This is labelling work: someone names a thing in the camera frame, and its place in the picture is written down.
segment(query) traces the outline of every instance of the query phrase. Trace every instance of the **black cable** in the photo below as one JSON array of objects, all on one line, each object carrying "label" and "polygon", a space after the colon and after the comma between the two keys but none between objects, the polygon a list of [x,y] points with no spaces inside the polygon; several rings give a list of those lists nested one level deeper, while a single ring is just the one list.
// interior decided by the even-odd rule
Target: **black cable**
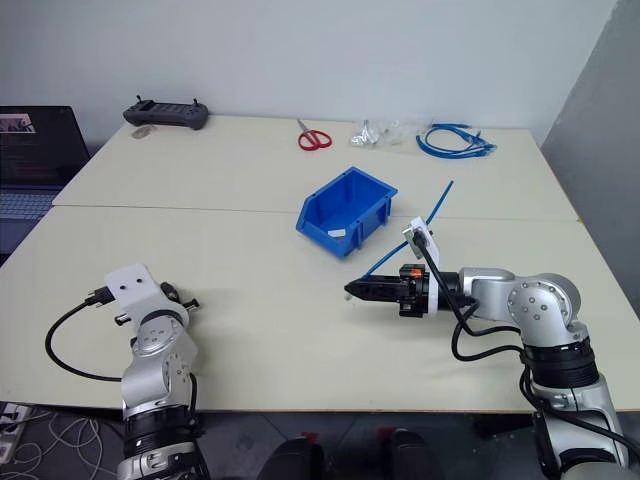
[{"label": "black cable", "polygon": [[[429,270],[431,270],[431,275],[433,275],[433,278],[435,278],[436,282],[438,282],[438,286],[440,287],[440,292],[444,295],[445,300],[447,300],[447,303],[449,304],[449,308],[451,308],[454,315],[456,314],[456,310],[458,310],[458,313],[459,313],[460,309],[457,307],[457,304],[455,303],[455,300],[453,299],[453,297],[451,297],[451,295],[449,294],[447,283],[442,278],[442,273],[440,273],[440,270],[438,270],[438,267],[433,261],[433,258],[431,258],[431,255],[427,250],[427,246],[424,243],[425,240],[422,234],[417,233],[416,235],[414,235],[413,242],[420,249],[420,252],[424,256],[424,259],[426,260],[427,265],[429,265]],[[520,329],[516,327],[491,327],[491,328],[486,328],[484,330],[475,331],[475,330],[472,330],[471,327],[469,327],[469,325],[467,325],[466,321],[461,322],[460,318],[458,318],[457,315],[456,315],[456,319],[458,320],[458,323],[461,325],[464,331],[467,334],[471,335],[472,337],[482,337],[484,335],[489,335],[490,333],[496,333],[496,332],[514,332],[514,333],[520,334]]]},{"label": "black cable", "polygon": [[193,373],[189,373],[189,378],[191,379],[191,403],[189,404],[189,411],[191,416],[195,418],[196,401],[198,400],[198,380]]},{"label": "black cable", "polygon": [[480,330],[478,332],[472,330],[467,325],[467,320],[473,314],[473,312],[478,308],[477,303],[476,305],[472,305],[472,307],[470,307],[467,310],[467,312],[465,312],[467,314],[467,317],[465,318],[465,315],[463,315],[463,313],[460,311],[460,308],[456,304],[456,301],[451,296],[451,293],[447,288],[447,284],[443,280],[442,275],[440,274],[440,270],[438,270],[438,267],[433,261],[433,258],[431,258],[431,255],[427,250],[427,246],[425,244],[425,238],[423,237],[423,235],[419,232],[416,233],[413,236],[413,243],[415,243],[415,245],[420,249],[420,252],[422,253],[422,256],[427,262],[427,265],[429,265],[429,270],[431,271],[431,275],[433,275],[433,277],[436,279],[436,282],[438,282],[440,293],[442,294],[442,296],[444,296],[447,304],[449,305],[449,308],[451,309],[451,311],[453,312],[453,315],[456,317],[456,320],[458,321],[458,324],[454,328],[453,335],[451,337],[451,351],[453,353],[453,356],[457,360],[460,360],[462,362],[473,362],[475,360],[480,360],[482,358],[486,358],[491,355],[495,355],[497,353],[507,352],[507,351],[514,351],[514,352],[518,352],[519,354],[524,353],[522,348],[516,345],[503,345],[500,347],[491,348],[485,352],[477,353],[475,355],[462,355],[458,351],[458,340],[460,338],[460,333],[462,330],[464,330],[465,332],[467,332],[469,335],[473,337],[488,335],[490,333],[495,333],[495,332],[520,333],[520,330],[515,327],[492,327],[492,328],[487,328],[485,330]]},{"label": "black cable", "polygon": [[211,478],[211,474],[209,473],[209,467],[207,466],[207,460],[204,458],[202,454],[202,450],[200,450],[200,445],[198,442],[193,442],[196,449],[196,455],[200,459],[198,464],[196,465],[196,471],[198,472],[198,479],[209,480]]},{"label": "black cable", "polygon": [[525,365],[522,375],[520,375],[520,392],[533,406],[533,408],[536,409],[536,411],[543,411],[544,413],[556,417],[559,420],[564,420],[576,427],[584,428],[585,430],[603,435],[615,442],[621,443],[627,447],[627,450],[630,451],[638,460],[640,460],[640,446],[638,446],[634,441],[624,437],[623,435],[607,430],[606,428],[598,427],[592,423],[575,418],[566,412],[556,410],[552,408],[547,401],[537,398],[531,389],[531,369],[528,365]]},{"label": "black cable", "polygon": [[51,325],[51,328],[47,332],[47,337],[44,340],[44,348],[47,352],[47,355],[49,355],[49,358],[56,365],[58,365],[60,368],[63,368],[67,372],[73,373],[74,375],[79,375],[81,377],[90,378],[91,380],[101,380],[103,382],[119,382],[120,380],[122,380],[120,377],[105,377],[103,375],[95,375],[93,373],[87,373],[87,372],[83,372],[82,370],[78,370],[77,368],[74,368],[71,365],[60,360],[60,358],[53,351],[53,347],[51,346],[51,343],[53,340],[53,335],[56,333],[56,330],[66,320],[68,320],[70,317],[72,317],[73,315],[75,315],[76,313],[78,313],[80,310],[82,310],[84,307],[88,305],[91,305],[91,303],[88,300],[85,300],[77,307],[69,310],[67,313],[61,316],[56,323]]}]

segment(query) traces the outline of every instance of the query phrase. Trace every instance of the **blue storage bin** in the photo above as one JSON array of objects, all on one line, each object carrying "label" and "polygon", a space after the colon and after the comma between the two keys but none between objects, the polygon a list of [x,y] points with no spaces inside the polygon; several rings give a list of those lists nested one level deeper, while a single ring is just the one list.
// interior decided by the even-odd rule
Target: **blue storage bin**
[{"label": "blue storage bin", "polygon": [[396,193],[392,186],[351,167],[306,198],[296,230],[334,255],[346,257],[387,222]]}]

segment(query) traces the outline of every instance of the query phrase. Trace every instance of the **black controller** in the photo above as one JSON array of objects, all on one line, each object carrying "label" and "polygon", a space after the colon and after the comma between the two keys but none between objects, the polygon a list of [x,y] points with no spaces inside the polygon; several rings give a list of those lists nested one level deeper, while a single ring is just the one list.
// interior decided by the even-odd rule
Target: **black controller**
[{"label": "black controller", "polygon": [[207,123],[209,110],[206,105],[198,103],[194,98],[191,105],[182,103],[156,103],[153,100],[142,100],[137,95],[138,103],[123,112],[124,119],[136,127],[145,123],[157,125],[178,125],[200,130]]}]

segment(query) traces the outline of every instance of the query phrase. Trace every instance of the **table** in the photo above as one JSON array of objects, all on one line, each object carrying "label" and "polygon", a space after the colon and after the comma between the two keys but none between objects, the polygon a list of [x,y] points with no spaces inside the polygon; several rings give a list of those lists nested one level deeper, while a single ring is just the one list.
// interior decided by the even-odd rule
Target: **table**
[{"label": "table", "polygon": [[[57,206],[0,269],[0,398],[120,408],[118,384],[73,376],[46,357],[56,318],[103,276],[145,263],[203,308],[191,335],[198,407],[259,411],[530,411],[513,353],[463,364],[449,350],[454,320],[401,318],[397,306],[344,300],[342,287],[402,240],[393,216],[344,260],[297,233],[295,213]],[[620,410],[640,408],[630,365],[640,324],[605,262],[576,221],[439,218],[432,223],[443,270],[504,267],[553,271],[582,295],[600,370]],[[408,249],[380,272],[414,261]],[[112,303],[88,309],[57,333],[54,348],[74,366],[119,375],[131,354],[128,325]],[[485,322],[475,321],[475,328]],[[464,338],[464,353],[513,334]]]},{"label": "table", "polygon": [[[333,146],[302,151],[291,119],[213,116],[203,130],[158,126],[139,140],[125,124],[54,204],[298,213],[308,195],[355,165],[398,189],[392,215],[427,215],[453,178],[441,217],[577,218],[527,130],[484,130],[498,145],[490,157],[444,160],[422,153],[413,138],[356,148],[352,124],[306,123],[332,135]],[[434,134],[445,146],[458,140]]]}]

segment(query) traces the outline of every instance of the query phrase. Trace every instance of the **black shoe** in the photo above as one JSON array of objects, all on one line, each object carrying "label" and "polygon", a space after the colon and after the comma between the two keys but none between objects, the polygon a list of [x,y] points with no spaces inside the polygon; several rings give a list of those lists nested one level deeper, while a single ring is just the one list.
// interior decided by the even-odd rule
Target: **black shoe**
[{"label": "black shoe", "polygon": [[395,430],[382,446],[382,470],[387,480],[444,480],[442,468],[415,432]]},{"label": "black shoe", "polygon": [[321,480],[324,454],[307,438],[287,440],[271,454],[258,480]]}]

